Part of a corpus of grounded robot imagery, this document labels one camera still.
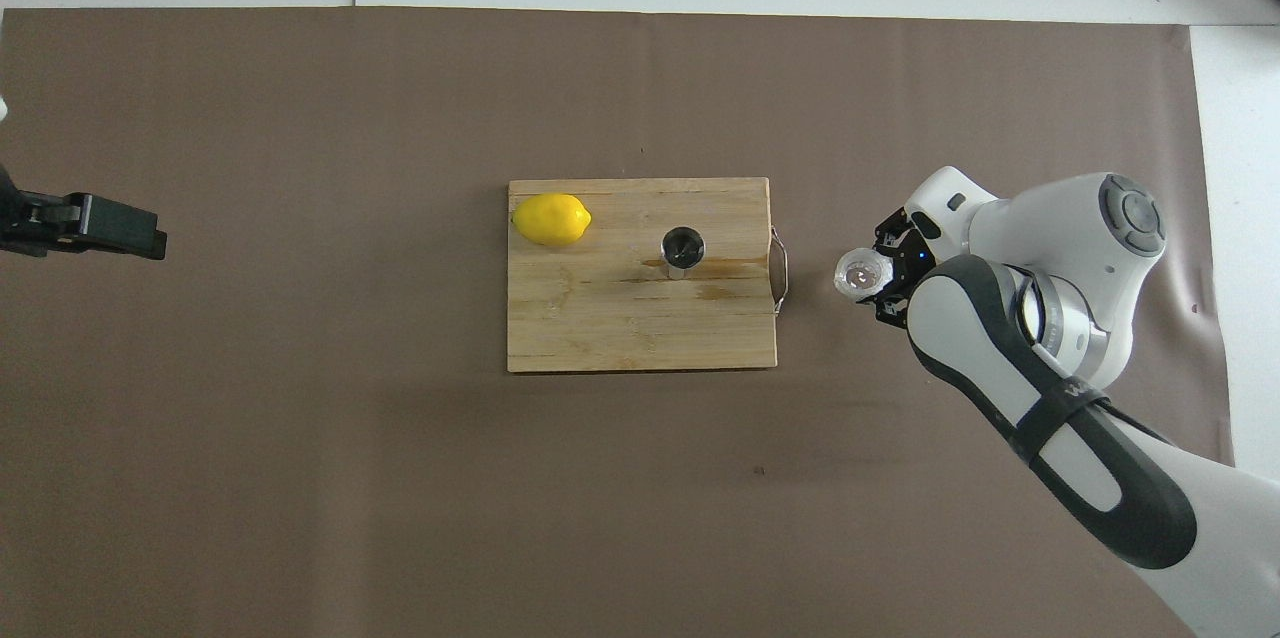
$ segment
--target black device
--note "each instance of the black device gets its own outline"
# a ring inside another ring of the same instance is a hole
[[[156,214],[93,193],[19,191],[0,165],[0,250],[44,258],[49,251],[109,251],[164,260],[168,236]]]

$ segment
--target black strap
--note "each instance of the black strap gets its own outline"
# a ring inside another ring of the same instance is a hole
[[[1018,428],[1009,437],[1009,445],[1025,464],[1030,464],[1039,455],[1044,443],[1073,415],[1084,406],[1107,400],[1110,398],[1106,393],[1074,375],[1052,383],[1041,393],[1041,398],[1027,411],[1027,415],[1018,421]]]
[[[18,187],[9,179],[9,172],[0,165],[0,240],[5,231],[22,217],[22,206],[27,201],[22,199]]]

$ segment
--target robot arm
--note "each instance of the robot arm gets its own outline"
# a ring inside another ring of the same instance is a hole
[[[1128,360],[1162,249],[1155,202],[1123,177],[1001,201],[948,168],[877,229],[876,249],[841,260],[836,283],[905,325],[920,363],[1198,635],[1272,638],[1280,484],[1180,451],[1098,389]]]
[[[0,120],[8,109],[0,99]],[[88,250],[163,260],[168,236],[156,214],[93,193],[19,191],[0,165],[0,251],[44,258]]]

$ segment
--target yellow lemon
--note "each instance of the yellow lemon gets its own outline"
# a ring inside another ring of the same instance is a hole
[[[591,214],[577,196],[538,193],[516,206],[511,222],[521,236],[535,243],[567,246],[582,237],[591,224]]]

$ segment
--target brown mat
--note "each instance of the brown mat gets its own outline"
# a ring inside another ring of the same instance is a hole
[[[6,10],[0,160],[164,263],[0,255],[6,635],[1188,635],[829,286],[933,169],[1115,169],[1124,409],[1225,457],[1188,32]],[[780,366],[508,375],[513,178],[767,176]]]

